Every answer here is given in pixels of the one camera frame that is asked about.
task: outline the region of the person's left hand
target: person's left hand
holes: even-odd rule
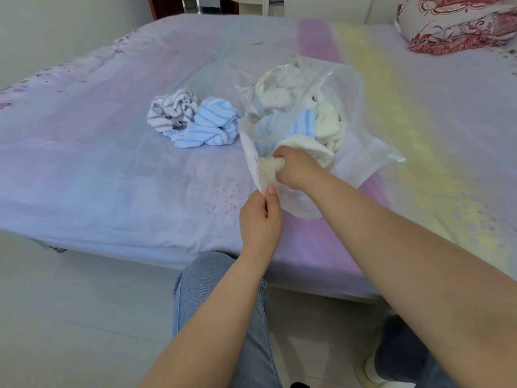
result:
[[[240,210],[242,254],[259,260],[267,267],[277,249],[282,235],[282,213],[274,186],[269,186],[266,196],[259,190],[252,193]]]

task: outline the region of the forearm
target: forearm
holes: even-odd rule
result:
[[[509,363],[517,356],[514,281],[329,173],[320,172],[305,192],[357,265],[452,376],[469,387],[487,383],[480,375],[490,378],[490,385],[497,379],[509,383]]]
[[[228,387],[267,265],[244,255],[168,344],[139,388]]]

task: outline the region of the tile floor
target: tile floor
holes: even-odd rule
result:
[[[171,337],[178,271],[0,232],[0,386],[132,387]],[[271,289],[268,326],[284,387],[358,388],[353,363],[379,307]]]

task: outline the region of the person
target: person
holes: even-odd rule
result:
[[[306,193],[398,316],[358,367],[365,387],[517,386],[517,284],[466,250],[370,200],[303,151],[281,147],[279,182]],[[282,232],[274,187],[240,212],[242,253],[204,254],[179,276],[174,338],[139,388],[280,388],[266,282]]]

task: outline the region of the pastel bed sheet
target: pastel bed sheet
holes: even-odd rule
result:
[[[499,50],[406,48],[389,25],[197,15],[146,25],[0,92],[0,228],[174,268],[203,251],[238,253],[239,209],[255,189],[240,141],[177,149],[146,124],[147,110],[186,86],[242,112],[236,86],[303,55],[353,65],[366,126],[407,157],[361,190],[514,273],[517,68]],[[268,277],[378,296],[323,219],[285,215]]]

